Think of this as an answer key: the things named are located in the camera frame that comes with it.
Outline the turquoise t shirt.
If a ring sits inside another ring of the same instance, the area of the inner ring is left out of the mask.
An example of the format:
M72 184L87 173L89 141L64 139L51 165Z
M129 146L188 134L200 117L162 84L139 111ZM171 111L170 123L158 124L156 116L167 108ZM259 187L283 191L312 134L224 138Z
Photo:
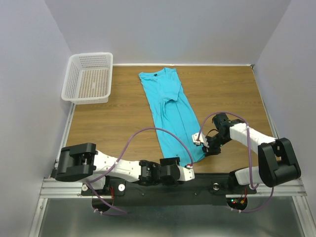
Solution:
M179 143L166 132L157 131L164 158L180 158L180 165L199 162L205 155L193 143L192 135L199 132L197 117L184 93L176 69L164 68L154 73L140 73L139 78L146 94L155 127L177 136Z

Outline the white perforated plastic basket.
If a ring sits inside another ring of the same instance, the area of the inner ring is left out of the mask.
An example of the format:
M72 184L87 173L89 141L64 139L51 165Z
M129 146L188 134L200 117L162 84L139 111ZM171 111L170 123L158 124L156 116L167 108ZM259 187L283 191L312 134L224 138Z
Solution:
M75 105L107 103L111 94L113 55L80 53L69 58L61 98Z

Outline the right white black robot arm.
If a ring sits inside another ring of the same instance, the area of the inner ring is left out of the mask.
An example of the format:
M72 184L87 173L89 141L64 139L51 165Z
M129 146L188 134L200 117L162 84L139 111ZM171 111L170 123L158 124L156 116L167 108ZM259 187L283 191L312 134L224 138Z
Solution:
M245 185L256 189L260 184L269 188L301 177L292 143L287 138L265 135L249 126L242 117L229 119L230 113L216 112L209 115L215 125L214 136L199 131L192 136L194 143L202 146L205 156L218 155L226 143L234 140L247 147L248 167L232 171L227 187L238 193Z

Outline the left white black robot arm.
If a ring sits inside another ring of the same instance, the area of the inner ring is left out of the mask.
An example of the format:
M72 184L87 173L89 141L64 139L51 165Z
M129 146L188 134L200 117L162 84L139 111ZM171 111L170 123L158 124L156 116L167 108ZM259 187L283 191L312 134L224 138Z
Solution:
M126 161L96 150L96 144L85 143L61 149L55 179L60 182L81 182L98 194L109 191L108 177L121 178L141 186L174 185L181 178L178 158L170 164L147 160Z

